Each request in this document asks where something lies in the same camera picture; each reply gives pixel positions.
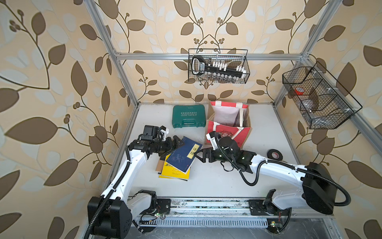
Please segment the blue book yellow label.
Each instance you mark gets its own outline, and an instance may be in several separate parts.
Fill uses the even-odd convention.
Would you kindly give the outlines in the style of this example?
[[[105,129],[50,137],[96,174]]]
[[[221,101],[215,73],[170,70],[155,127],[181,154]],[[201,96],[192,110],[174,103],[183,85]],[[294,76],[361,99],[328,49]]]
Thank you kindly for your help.
[[[183,137],[182,142],[184,144],[177,148],[166,162],[186,174],[194,162],[195,154],[202,149],[203,144],[185,136]]]

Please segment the yellow cartoon book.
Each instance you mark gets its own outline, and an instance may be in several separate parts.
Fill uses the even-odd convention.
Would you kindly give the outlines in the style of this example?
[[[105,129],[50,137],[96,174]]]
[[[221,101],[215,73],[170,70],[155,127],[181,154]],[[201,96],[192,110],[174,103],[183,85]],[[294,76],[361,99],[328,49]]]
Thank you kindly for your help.
[[[165,160],[165,165],[163,167],[163,170],[161,173],[158,172],[159,178],[166,178],[166,179],[180,179],[184,181],[188,181],[190,177],[190,170],[188,170],[187,173],[184,173],[180,171],[179,169],[175,168],[171,164],[167,162],[167,159],[170,157],[170,154],[167,155],[165,158],[161,158],[161,160]]]

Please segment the burlap canvas bag red front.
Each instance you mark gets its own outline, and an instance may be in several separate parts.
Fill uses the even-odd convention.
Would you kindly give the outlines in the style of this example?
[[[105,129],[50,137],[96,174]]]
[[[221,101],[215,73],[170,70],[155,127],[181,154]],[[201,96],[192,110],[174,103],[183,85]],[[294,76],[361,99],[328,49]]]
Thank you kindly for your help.
[[[247,109],[247,126],[239,127],[239,109]],[[222,137],[229,137],[242,148],[252,128],[249,118],[249,105],[244,103],[211,101],[206,123],[206,134],[216,131]]]

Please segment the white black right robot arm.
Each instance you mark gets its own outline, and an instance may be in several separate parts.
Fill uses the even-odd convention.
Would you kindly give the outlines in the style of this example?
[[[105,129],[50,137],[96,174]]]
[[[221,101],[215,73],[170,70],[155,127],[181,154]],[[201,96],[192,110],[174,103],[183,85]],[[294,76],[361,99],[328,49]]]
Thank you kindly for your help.
[[[255,152],[242,150],[237,142],[222,137],[217,132],[207,134],[210,148],[196,151],[201,162],[228,162],[237,170],[248,186],[255,186],[261,175],[276,178],[295,186],[295,189],[277,191],[271,189],[263,202],[269,214],[289,208],[310,207],[318,213],[331,215],[334,207],[348,206],[352,199],[347,190],[336,183],[322,165],[289,164],[282,160],[267,158]]]

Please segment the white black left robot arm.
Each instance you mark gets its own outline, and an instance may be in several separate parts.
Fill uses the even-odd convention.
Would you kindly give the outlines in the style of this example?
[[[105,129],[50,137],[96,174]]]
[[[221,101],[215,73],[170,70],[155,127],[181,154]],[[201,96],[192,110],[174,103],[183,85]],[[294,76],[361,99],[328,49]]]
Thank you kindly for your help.
[[[132,198],[129,193],[150,155],[167,156],[184,146],[179,137],[170,137],[168,132],[164,126],[146,125],[143,133],[125,147],[116,176],[100,196],[92,197],[88,203],[89,225],[85,239],[90,236],[124,239],[138,215],[157,210],[154,191],[141,190]]]

